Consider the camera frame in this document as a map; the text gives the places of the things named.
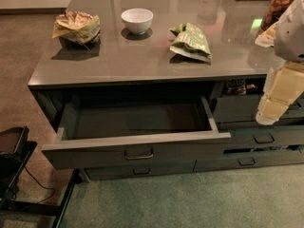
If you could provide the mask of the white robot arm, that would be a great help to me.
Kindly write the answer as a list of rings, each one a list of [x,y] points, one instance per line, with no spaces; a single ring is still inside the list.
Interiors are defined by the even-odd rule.
[[[256,38],[256,44],[273,46],[275,55],[285,61],[270,68],[257,107],[256,121],[271,125],[304,92],[304,0],[294,0],[279,20]]]

